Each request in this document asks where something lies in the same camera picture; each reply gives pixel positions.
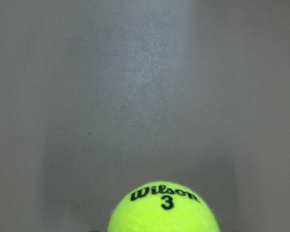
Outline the yellow tennis ball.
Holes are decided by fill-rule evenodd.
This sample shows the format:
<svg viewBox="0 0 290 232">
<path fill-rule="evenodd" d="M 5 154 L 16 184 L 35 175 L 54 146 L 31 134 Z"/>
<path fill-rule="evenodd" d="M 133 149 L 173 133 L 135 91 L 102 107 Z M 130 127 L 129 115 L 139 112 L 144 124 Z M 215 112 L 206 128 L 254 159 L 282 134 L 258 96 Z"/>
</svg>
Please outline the yellow tennis ball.
<svg viewBox="0 0 290 232">
<path fill-rule="evenodd" d="M 115 207 L 109 232 L 218 232 L 208 204 L 190 188 L 169 182 L 146 183 Z"/>
</svg>

